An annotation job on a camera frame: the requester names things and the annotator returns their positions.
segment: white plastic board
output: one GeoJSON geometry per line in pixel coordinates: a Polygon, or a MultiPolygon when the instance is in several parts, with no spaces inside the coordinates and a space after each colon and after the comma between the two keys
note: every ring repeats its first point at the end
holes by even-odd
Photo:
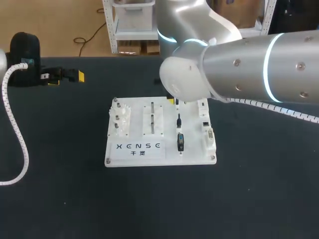
{"type": "Polygon", "coordinates": [[[114,133],[115,120],[110,118],[105,154],[106,167],[216,163],[216,143],[210,126],[206,99],[187,104],[180,101],[178,108],[166,97],[120,98],[112,102],[112,107],[117,103],[131,110],[130,118],[125,119],[129,123],[129,131],[127,135],[114,133]],[[151,102],[154,103],[154,133],[150,125],[151,102]],[[184,135],[182,154],[177,149],[178,113],[184,135]],[[203,122],[207,122],[208,126],[203,126],[203,122]]]}

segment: yellow tag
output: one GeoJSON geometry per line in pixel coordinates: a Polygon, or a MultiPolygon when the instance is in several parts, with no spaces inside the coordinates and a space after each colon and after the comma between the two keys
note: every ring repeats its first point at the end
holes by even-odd
{"type": "Polygon", "coordinates": [[[60,81],[58,81],[58,84],[51,84],[51,83],[48,83],[48,86],[59,86],[60,85],[60,81]]]}
{"type": "Polygon", "coordinates": [[[169,102],[171,102],[172,105],[174,105],[174,98],[173,99],[168,99],[169,102]]]}
{"type": "Polygon", "coordinates": [[[79,71],[79,82],[84,82],[84,73],[79,71]]]}

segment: cardboard box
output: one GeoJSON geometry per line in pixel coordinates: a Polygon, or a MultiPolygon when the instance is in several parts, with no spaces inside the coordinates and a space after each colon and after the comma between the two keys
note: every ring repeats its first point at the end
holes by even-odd
{"type": "Polygon", "coordinates": [[[214,0],[214,11],[238,28],[255,26],[261,0],[214,0]]]}

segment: white cable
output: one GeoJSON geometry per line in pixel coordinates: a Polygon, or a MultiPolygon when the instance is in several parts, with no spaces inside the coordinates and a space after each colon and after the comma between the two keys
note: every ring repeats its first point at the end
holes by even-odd
{"type": "Polygon", "coordinates": [[[23,140],[20,129],[19,129],[18,125],[16,124],[13,113],[11,111],[9,99],[8,99],[8,90],[7,90],[8,81],[9,81],[11,74],[16,70],[27,69],[27,68],[28,68],[28,64],[26,64],[26,63],[21,63],[21,64],[11,66],[7,70],[7,72],[5,73],[4,78],[3,78],[3,82],[2,82],[2,99],[3,99],[4,107],[5,107],[6,113],[9,117],[9,120],[11,122],[11,125],[13,127],[13,130],[14,130],[14,132],[19,140],[19,143],[21,145],[21,149],[22,149],[23,157],[24,157],[24,165],[23,165],[23,169],[22,169],[21,173],[16,178],[14,178],[10,181],[6,181],[6,182],[0,182],[0,186],[11,185],[11,184],[18,182],[21,178],[24,177],[26,171],[28,170],[28,166],[29,166],[28,150],[26,148],[26,145],[25,145],[25,142],[23,140]]]}
{"type": "Polygon", "coordinates": [[[254,101],[254,100],[235,99],[235,98],[226,98],[226,100],[229,102],[236,102],[236,103],[242,103],[242,104],[246,104],[246,105],[250,105],[250,106],[260,107],[260,108],[263,108],[266,110],[270,110],[270,111],[274,111],[274,112],[284,114],[287,116],[295,117],[295,118],[298,118],[301,120],[310,121],[312,123],[319,123],[319,117],[303,114],[303,113],[300,113],[297,111],[292,111],[290,109],[286,109],[286,108],[283,108],[280,106],[271,105],[268,103],[263,103],[263,102],[254,101]]]}

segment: screw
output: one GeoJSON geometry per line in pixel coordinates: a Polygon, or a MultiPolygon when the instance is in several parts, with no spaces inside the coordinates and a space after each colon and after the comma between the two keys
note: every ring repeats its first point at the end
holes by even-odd
{"type": "Polygon", "coordinates": [[[308,37],[305,38],[305,42],[311,41],[313,38],[314,37],[312,37],[312,36],[308,36],[308,37]]]}
{"type": "Polygon", "coordinates": [[[296,65],[296,68],[297,70],[299,71],[303,71],[305,68],[306,68],[306,65],[304,62],[299,62],[297,65],[296,65]]]}
{"type": "Polygon", "coordinates": [[[234,60],[234,66],[239,66],[240,62],[241,62],[240,59],[234,60]]]}
{"type": "Polygon", "coordinates": [[[301,92],[301,93],[300,93],[300,96],[301,96],[302,98],[307,98],[307,97],[309,96],[309,94],[308,94],[307,92],[301,92]]]}
{"type": "Polygon", "coordinates": [[[239,85],[237,85],[236,90],[241,91],[241,87],[239,85]]]}

